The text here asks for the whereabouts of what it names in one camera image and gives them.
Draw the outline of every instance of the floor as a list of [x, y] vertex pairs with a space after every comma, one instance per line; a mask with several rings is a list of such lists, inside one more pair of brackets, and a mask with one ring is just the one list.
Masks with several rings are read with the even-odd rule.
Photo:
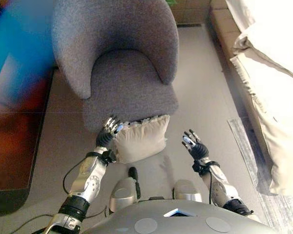
[[[246, 205], [263, 222], [265, 215], [233, 134], [228, 119], [238, 118], [215, 46], [205, 28], [179, 28], [180, 56], [173, 86], [179, 110], [170, 119], [167, 147], [156, 156], [134, 163], [139, 172], [142, 199], [161, 195], [171, 198], [171, 189], [179, 179], [189, 179], [200, 188], [203, 201], [208, 190], [193, 172], [193, 160], [181, 144], [183, 131], [192, 128], [208, 146], [211, 160], [220, 163], [228, 180]], [[31, 191], [26, 204], [17, 212], [0, 217], [0, 233], [6, 234], [30, 218], [54, 214], [65, 200], [62, 178], [87, 152], [94, 148], [95, 134], [83, 126], [82, 101], [69, 89], [56, 71], [40, 139]], [[109, 165], [99, 196], [91, 204], [88, 215], [101, 211], [120, 178], [126, 177], [131, 165]], [[77, 171], [67, 180], [71, 184]], [[103, 214], [84, 221], [85, 230], [103, 218]], [[17, 233], [32, 233], [47, 225], [49, 217], [41, 217], [25, 225]]]

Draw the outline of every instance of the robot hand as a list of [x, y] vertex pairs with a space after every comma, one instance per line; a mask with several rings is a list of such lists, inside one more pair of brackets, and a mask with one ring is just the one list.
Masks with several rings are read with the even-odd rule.
[[216, 206], [260, 222], [242, 202], [236, 188], [229, 184], [220, 165], [209, 159], [209, 151], [198, 135], [191, 129], [189, 131], [191, 134], [184, 132], [182, 144], [194, 159], [193, 170], [198, 172], [209, 189], [209, 203], [212, 200]]
[[96, 139], [96, 147], [106, 148], [119, 131], [124, 128], [117, 117], [111, 116], [103, 125]]

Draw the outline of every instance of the rug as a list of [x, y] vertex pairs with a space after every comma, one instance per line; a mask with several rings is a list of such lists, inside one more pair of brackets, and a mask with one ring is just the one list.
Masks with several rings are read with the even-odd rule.
[[280, 234], [293, 234], [293, 196], [270, 193], [271, 174], [250, 120], [245, 117], [228, 120], [228, 123], [250, 173], [269, 226]]

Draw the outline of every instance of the black joint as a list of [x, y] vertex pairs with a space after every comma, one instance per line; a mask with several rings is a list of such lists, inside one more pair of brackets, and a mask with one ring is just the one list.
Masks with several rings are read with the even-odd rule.
[[86, 154], [86, 157], [100, 157], [101, 154], [97, 152], [89, 152]]
[[218, 167], [220, 167], [218, 162], [215, 161], [210, 161], [208, 163], [206, 163], [204, 166], [201, 165], [198, 161], [194, 161], [194, 164], [192, 165], [192, 168], [195, 172], [197, 172], [200, 176], [205, 175], [207, 172], [209, 172], [209, 168], [212, 165], [216, 165]]
[[106, 166], [109, 163], [116, 162], [116, 156], [112, 150], [104, 151], [103, 154], [99, 156], [99, 159], [102, 160]]
[[209, 150], [204, 144], [196, 143], [196, 145], [191, 149], [190, 154], [194, 160], [200, 160], [209, 156]]
[[138, 182], [136, 182], [136, 192], [137, 192], [137, 199], [141, 198], [141, 189]]
[[223, 208], [243, 216], [251, 215], [254, 212], [250, 211], [240, 199], [233, 199], [228, 201]]
[[100, 132], [97, 136], [96, 145], [101, 147], [107, 147], [112, 139], [113, 136], [111, 133]]
[[138, 172], [135, 167], [130, 167], [128, 170], [128, 176], [132, 177], [134, 180], [138, 181]]
[[80, 196], [69, 196], [62, 204], [59, 213], [72, 216], [82, 222], [90, 204]]

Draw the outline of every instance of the beige cushion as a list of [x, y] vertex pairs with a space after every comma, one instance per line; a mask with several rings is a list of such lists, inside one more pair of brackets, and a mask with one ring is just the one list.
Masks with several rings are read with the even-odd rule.
[[117, 162], [132, 163], [161, 152], [168, 123], [169, 115], [164, 115], [127, 125], [114, 140]]

